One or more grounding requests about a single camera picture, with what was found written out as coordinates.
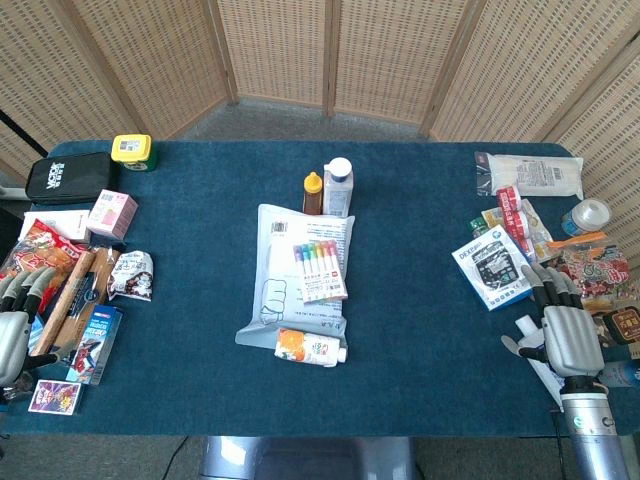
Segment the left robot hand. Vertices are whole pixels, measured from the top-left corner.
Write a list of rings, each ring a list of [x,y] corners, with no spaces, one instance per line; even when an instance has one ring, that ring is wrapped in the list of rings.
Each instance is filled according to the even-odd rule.
[[[61,362],[76,349],[68,342],[54,353],[28,352],[36,313],[55,274],[54,267],[41,267],[1,280],[1,389],[12,386],[26,371]]]

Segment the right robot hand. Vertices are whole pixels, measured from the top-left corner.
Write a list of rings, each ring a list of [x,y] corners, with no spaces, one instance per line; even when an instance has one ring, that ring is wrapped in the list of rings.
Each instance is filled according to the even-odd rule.
[[[604,359],[591,314],[584,309],[581,293],[564,272],[539,264],[524,265],[521,272],[532,287],[541,313],[544,348],[522,347],[512,338],[501,337],[512,354],[547,363],[555,373],[570,377],[595,377]]]

